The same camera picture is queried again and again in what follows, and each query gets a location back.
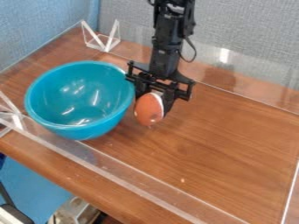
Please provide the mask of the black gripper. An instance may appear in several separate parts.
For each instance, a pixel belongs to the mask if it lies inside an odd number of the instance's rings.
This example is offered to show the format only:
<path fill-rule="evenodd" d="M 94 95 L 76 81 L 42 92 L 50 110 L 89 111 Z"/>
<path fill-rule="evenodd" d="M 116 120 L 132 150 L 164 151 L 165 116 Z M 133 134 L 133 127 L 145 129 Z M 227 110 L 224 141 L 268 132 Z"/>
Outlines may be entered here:
<path fill-rule="evenodd" d="M 134 97 L 140 98 L 152 90 L 162 92 L 162 114 L 170 111 L 177 98 L 188 101 L 192 96 L 192 87 L 195 80 L 185 77 L 178 70 L 166 77 L 158 77 L 149 73 L 149 65 L 129 60 L 125 79 L 134 85 Z"/>

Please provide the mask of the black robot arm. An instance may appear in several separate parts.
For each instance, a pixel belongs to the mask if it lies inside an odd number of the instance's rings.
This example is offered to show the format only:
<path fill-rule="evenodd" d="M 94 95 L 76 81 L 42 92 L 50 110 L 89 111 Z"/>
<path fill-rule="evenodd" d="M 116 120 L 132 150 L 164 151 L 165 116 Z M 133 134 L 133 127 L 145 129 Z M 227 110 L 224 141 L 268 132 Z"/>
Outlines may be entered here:
<path fill-rule="evenodd" d="M 178 62 L 193 62 L 196 48 L 189 40 L 195 28 L 195 0 L 146 0 L 153 6 L 153 36 L 149 63 L 129 61 L 125 79 L 134 84 L 134 98 L 157 90 L 165 115 L 176 99 L 188 101 L 195 80 L 178 71 Z"/>

